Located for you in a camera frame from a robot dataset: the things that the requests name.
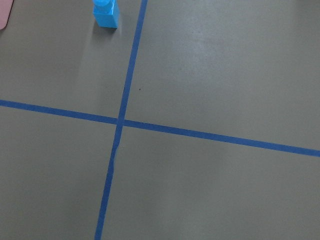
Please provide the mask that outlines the pink plastic box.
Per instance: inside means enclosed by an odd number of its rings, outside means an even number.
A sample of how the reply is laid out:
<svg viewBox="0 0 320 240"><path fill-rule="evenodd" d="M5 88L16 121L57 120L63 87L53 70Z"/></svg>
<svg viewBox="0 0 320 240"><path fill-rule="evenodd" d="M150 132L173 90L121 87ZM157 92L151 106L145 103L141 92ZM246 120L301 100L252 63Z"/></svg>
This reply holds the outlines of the pink plastic box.
<svg viewBox="0 0 320 240"><path fill-rule="evenodd" d="M0 0L0 30L3 30L9 21L14 0Z"/></svg>

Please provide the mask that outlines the small blue block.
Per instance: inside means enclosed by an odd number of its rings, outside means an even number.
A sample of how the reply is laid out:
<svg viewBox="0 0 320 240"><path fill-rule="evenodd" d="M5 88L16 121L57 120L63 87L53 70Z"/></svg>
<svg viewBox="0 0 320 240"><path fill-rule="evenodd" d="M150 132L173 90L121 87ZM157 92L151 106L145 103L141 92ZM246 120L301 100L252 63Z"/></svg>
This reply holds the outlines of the small blue block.
<svg viewBox="0 0 320 240"><path fill-rule="evenodd" d="M117 29L120 10L116 0L93 0L93 15L99 27Z"/></svg>

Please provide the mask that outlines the brown paper table mat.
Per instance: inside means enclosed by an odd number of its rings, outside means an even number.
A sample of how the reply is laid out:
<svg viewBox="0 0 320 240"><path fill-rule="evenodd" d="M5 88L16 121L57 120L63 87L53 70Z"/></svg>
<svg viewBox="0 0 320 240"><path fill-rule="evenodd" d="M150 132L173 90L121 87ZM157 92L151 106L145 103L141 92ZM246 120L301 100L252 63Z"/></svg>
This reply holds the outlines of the brown paper table mat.
<svg viewBox="0 0 320 240"><path fill-rule="evenodd" d="M16 0L3 240L317 240L320 3Z"/></svg>

